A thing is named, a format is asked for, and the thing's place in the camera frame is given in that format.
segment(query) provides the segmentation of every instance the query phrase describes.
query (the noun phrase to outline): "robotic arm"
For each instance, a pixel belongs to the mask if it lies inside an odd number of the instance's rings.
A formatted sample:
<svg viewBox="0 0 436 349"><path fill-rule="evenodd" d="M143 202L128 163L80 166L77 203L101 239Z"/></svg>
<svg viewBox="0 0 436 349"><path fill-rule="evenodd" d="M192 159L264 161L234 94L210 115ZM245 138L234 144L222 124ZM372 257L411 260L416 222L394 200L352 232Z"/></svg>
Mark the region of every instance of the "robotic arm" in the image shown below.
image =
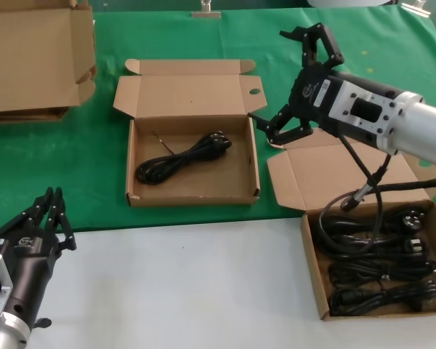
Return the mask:
<svg viewBox="0 0 436 349"><path fill-rule="evenodd" d="M65 235L61 242L58 225ZM0 349L23 349L32 329L52 324L48 318L36 318L55 263L65 249L75 250L76 240L61 188L55 192L48 188L0 228Z"/></svg>
<svg viewBox="0 0 436 349"><path fill-rule="evenodd" d="M314 121L334 137L343 135L391 156L403 151L436 164L436 108L425 104L421 95L335 71L344 57L321 23L280 34L302 43L302 70L278 115L266 121L249 114L270 143L282 145L311 135ZM328 53L324 63L317 60L318 39ZM299 119L300 126L280 133L291 118Z"/></svg>

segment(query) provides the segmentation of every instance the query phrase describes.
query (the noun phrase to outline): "cardboard box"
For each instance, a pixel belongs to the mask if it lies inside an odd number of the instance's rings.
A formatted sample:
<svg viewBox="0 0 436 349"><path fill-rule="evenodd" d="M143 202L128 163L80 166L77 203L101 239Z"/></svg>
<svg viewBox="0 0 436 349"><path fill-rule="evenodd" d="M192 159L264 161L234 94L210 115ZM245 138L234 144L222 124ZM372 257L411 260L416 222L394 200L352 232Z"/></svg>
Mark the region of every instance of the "cardboard box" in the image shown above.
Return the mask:
<svg viewBox="0 0 436 349"><path fill-rule="evenodd" d="M353 148L370 172L375 172L383 163L385 154L362 143L351 141ZM328 202L361 188L366 178L353 161L341 142L327 133L316 129L313 135L292 142L286 151L268 160L271 180L278 203L292 209L304 210L302 218L302 238L307 263L312 279L312 287L319 316L323 320L339 319L330 317L328 298L334 290L328 277L328 266L332 260L320 253L312 240L312 227L320 211ZM421 167L419 160L412 156L393 156L382 184L413 182L436 178L436 167ZM427 241L431 249L431 258L436 260L436 204L432 190L407 190L382 194L384 210L404 204L415 203L429 209L420 237ZM330 213L339 213L339 205L333 206ZM357 209L350 214L361 217L374 215L376 200L374 195L365 197ZM436 273L429 277L436 282ZM379 289L379 285L367 287ZM427 304L423 313L412 313L408 307L397 304L382 307L363 317L423 316L436 313L436 298Z"/></svg>
<svg viewBox="0 0 436 349"><path fill-rule="evenodd" d="M95 91L87 0L0 1L0 122L58 120Z"/></svg>
<svg viewBox="0 0 436 349"><path fill-rule="evenodd" d="M260 184L252 120L266 106L251 60L127 60L142 76L119 79L114 107L132 117L126 197L131 206L253 204ZM202 136L223 131L232 142L216 161L191 164L150 186L134 178L142 162L186 151Z"/></svg>

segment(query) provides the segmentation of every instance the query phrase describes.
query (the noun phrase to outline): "box lid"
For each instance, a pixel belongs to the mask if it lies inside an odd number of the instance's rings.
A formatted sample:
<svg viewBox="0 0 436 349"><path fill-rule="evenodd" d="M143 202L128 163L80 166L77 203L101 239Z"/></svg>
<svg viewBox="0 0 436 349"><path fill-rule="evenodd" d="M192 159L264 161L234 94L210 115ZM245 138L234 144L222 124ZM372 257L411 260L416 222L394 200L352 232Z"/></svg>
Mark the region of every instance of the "box lid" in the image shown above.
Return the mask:
<svg viewBox="0 0 436 349"><path fill-rule="evenodd" d="M29 9L66 9L88 7L87 0L6 0L0 1L0 11L23 11Z"/></svg>
<svg viewBox="0 0 436 349"><path fill-rule="evenodd" d="M381 166L385 153L354 140L350 142L370 172ZM268 160L276 199L281 206L320 209L337 196L357 190L366 183L365 175L340 140L319 129L309 137L289 143L285 149ZM392 157L381 184L432 178L436 178L436 167L424 168L417 158L399 154ZM409 202L435 194L436 189L417 189L385 192L382 198L384 202ZM376 202L375 196L367 195L361 204L372 202Z"/></svg>
<svg viewBox="0 0 436 349"><path fill-rule="evenodd" d="M127 60L113 106L133 118L246 115L266 106L252 60Z"/></svg>
<svg viewBox="0 0 436 349"><path fill-rule="evenodd" d="M95 90L86 1L0 1L0 112L80 105Z"/></svg>

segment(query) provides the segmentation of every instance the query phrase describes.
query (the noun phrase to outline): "metal bracket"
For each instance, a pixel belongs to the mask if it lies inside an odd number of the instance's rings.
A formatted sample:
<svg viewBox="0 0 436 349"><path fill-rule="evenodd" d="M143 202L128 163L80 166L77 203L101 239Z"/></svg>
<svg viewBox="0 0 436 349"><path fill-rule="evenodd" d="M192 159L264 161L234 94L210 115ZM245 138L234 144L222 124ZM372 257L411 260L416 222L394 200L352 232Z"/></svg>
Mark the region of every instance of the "metal bracket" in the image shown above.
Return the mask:
<svg viewBox="0 0 436 349"><path fill-rule="evenodd" d="M416 0L414 5L409 5L403 2L401 7L406 11L414 13L415 15L428 18L431 15L431 12L423 9L423 6L426 4L426 2L427 0Z"/></svg>
<svg viewBox="0 0 436 349"><path fill-rule="evenodd" d="M211 0L201 0L202 10L192 12L194 18L221 18L220 11L211 10Z"/></svg>

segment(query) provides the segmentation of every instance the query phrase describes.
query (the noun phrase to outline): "coiled black cable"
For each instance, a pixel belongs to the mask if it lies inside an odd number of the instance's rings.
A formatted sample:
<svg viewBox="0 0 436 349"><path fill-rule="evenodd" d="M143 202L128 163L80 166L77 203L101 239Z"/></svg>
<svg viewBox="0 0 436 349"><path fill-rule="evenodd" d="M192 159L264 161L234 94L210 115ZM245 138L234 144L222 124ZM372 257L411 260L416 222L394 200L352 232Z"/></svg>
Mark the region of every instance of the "coiled black cable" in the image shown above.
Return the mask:
<svg viewBox="0 0 436 349"><path fill-rule="evenodd" d="M421 220L425 213L422 207L411 204L391 209L384 213L380 232L414 235L422 229ZM355 217L349 214L332 214L323 218L323 228L329 236L369 232L373 230L374 223L372 217Z"/></svg>
<svg viewBox="0 0 436 349"><path fill-rule="evenodd" d="M147 160L140 164L136 168L135 176L141 183L148 185L163 183L181 168L194 161L211 161L220 158L232 145L221 131L203 136L191 149L182 153L175 154L163 142L162 144L171 155Z"/></svg>
<svg viewBox="0 0 436 349"><path fill-rule="evenodd" d="M330 282L336 286L361 286L379 280L418 282L431 275L436 269L434 260L417 262L377 262L375 260L354 260L334 262L329 266Z"/></svg>
<svg viewBox="0 0 436 349"><path fill-rule="evenodd" d="M321 211L320 215L318 216L318 235L321 239L323 239L323 243L330 249L337 251L342 254L362 254L367 252L374 244L376 237L379 235L379 231L381 229L381 224L383 221L383 200L381 197L381 192L378 189L378 185L375 181L375 179L372 177L371 173L366 168L365 164L360 160L357 153L354 151L354 148L350 145L350 143L346 140L346 138L343 135L339 135L339 139L341 140L344 147L349 151L351 157L354 159L355 163L359 166L359 168L362 170L363 174L366 176L366 179L368 183L373 188L373 192L376 196L376 205L377 205L377 211L374 221L374 227L373 227L373 234L372 237L369 239L368 243L365 244L365 246L359 248L352 248L350 246L343 246L341 244L335 243L330 236L325 232L324 226L323 226L323 217L325 214L329 211L329 209L338 201L342 200L343 198L347 198L349 196L354 195L357 191L351 191L350 193L346 193L344 195L338 196L333 201L331 201L326 207Z"/></svg>
<svg viewBox="0 0 436 349"><path fill-rule="evenodd" d="M405 303L413 311L422 310L422 303L436 297L434 281L421 281L373 291L360 287L336 289L329 298L332 316L361 316L388 304Z"/></svg>

